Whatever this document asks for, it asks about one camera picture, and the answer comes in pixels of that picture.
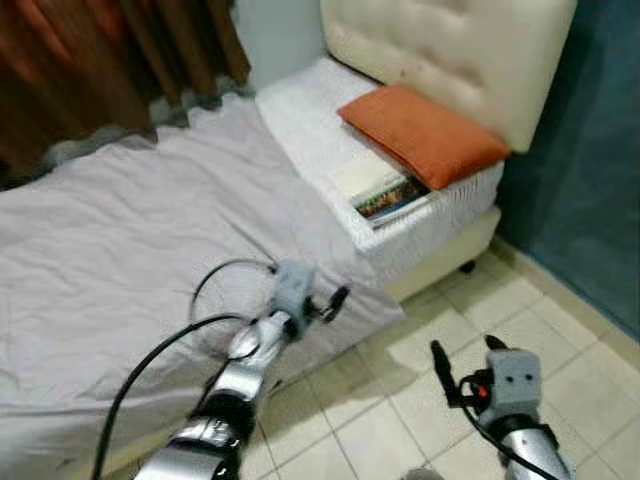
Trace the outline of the colourful cover book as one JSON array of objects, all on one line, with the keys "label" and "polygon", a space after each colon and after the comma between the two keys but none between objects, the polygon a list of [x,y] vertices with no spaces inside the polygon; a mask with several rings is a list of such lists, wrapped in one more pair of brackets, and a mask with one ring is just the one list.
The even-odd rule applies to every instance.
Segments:
[{"label": "colourful cover book", "polygon": [[433,189],[381,154],[362,154],[330,170],[338,195],[372,228],[383,227],[428,201]]}]

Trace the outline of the cream padded headboard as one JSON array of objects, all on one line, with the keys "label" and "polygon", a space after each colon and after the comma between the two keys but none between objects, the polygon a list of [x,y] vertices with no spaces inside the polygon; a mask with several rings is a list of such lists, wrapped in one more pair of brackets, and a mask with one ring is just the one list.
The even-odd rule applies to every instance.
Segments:
[{"label": "cream padded headboard", "polygon": [[319,0],[326,49],[529,151],[579,0]]}]

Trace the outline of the light grey blanket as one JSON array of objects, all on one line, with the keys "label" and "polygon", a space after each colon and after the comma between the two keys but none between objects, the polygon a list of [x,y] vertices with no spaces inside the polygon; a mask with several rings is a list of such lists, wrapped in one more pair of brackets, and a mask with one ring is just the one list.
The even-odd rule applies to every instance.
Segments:
[{"label": "light grey blanket", "polygon": [[131,137],[0,192],[0,480],[90,463],[129,371],[193,315],[265,310],[255,260],[314,266],[337,319],[285,349],[298,378],[404,317],[255,102]]}]

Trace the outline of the white zigzag patterned mattress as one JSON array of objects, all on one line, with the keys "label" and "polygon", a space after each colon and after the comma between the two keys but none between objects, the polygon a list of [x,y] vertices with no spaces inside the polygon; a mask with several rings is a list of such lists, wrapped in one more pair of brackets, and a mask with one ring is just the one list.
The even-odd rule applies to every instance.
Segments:
[{"label": "white zigzag patterned mattress", "polygon": [[372,228],[338,195],[326,174],[362,154],[381,154],[390,160],[337,114],[340,106],[376,87],[374,79],[323,58],[269,84],[257,92],[256,102],[294,169],[320,193],[385,287],[495,207],[503,166],[436,189],[425,204],[383,227]]}]

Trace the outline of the orange pillow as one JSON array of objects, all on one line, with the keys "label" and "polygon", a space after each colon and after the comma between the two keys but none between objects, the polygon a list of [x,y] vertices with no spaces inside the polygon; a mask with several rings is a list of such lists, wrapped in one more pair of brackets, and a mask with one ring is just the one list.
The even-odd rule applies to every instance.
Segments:
[{"label": "orange pillow", "polygon": [[403,84],[362,93],[337,114],[431,189],[452,186],[511,154],[492,132]]}]

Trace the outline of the brown curtain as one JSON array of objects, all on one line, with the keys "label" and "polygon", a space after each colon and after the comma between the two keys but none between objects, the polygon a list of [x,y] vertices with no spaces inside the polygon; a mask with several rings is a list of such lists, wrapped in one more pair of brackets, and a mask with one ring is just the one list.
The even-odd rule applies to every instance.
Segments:
[{"label": "brown curtain", "polygon": [[234,0],[0,0],[0,186],[60,142],[154,128],[157,100],[250,81]]}]

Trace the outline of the cream bed base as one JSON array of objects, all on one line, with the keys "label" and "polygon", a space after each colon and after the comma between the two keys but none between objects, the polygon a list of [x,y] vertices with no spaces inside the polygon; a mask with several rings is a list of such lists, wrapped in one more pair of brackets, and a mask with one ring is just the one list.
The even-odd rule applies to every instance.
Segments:
[{"label": "cream bed base", "polygon": [[438,283],[454,271],[461,269],[483,255],[492,244],[500,220],[498,207],[490,207],[483,215],[460,230],[460,233],[442,247],[431,251],[424,260],[397,276],[384,287],[394,301],[404,301],[430,285]]}]

